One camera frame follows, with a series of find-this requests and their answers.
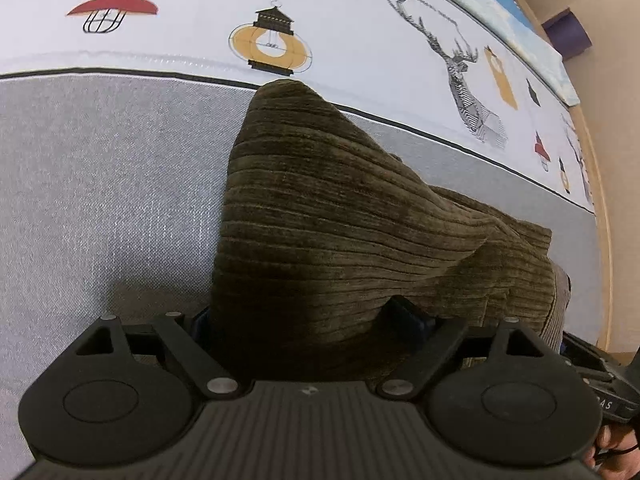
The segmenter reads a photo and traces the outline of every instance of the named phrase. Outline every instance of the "gray fabric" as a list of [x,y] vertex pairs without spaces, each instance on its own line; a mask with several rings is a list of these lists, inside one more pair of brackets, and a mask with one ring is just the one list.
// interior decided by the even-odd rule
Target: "gray fabric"
[[[226,162],[252,94],[132,76],[0,81],[1,480],[30,461],[20,395],[95,317],[207,304]],[[550,256],[574,286],[568,323],[594,340],[591,214],[447,146],[350,118],[425,182],[552,229]]]

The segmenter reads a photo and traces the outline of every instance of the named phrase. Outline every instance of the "purple object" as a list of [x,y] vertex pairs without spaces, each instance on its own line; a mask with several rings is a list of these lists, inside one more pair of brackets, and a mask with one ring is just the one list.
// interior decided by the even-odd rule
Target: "purple object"
[[569,9],[547,20],[542,28],[554,49],[562,54],[563,61],[578,56],[592,45],[578,18]]

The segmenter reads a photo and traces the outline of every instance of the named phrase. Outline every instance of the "corduroy cushion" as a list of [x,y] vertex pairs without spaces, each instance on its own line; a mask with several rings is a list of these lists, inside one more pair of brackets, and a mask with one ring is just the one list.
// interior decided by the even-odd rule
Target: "corduroy cushion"
[[541,333],[551,232],[427,186],[304,84],[261,87],[229,156],[213,273],[216,356],[235,373],[381,378],[406,356],[394,294],[472,325]]

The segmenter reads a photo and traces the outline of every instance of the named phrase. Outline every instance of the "metal screw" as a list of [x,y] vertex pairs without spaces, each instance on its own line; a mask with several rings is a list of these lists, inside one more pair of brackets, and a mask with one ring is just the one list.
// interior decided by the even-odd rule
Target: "metal screw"
[[238,389],[238,383],[230,377],[216,377],[207,383],[207,390],[213,394],[232,394]]
[[382,391],[393,396],[410,394],[413,389],[414,386],[404,379],[389,379],[382,384]]

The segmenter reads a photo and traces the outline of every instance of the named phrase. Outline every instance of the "finger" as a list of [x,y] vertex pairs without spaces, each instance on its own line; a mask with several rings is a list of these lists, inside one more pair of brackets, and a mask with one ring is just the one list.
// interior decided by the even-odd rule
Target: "finger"
[[587,467],[589,467],[591,469],[596,467],[595,455],[596,455],[596,449],[595,449],[595,447],[592,446],[592,447],[589,448],[589,450],[582,457],[582,462],[584,462],[584,465],[586,465]]
[[596,437],[596,444],[600,449],[609,449],[609,443],[611,442],[611,426],[608,424],[600,428],[598,436]]
[[637,442],[633,428],[623,424],[607,424],[600,428],[596,437],[596,445],[601,449],[626,449]]

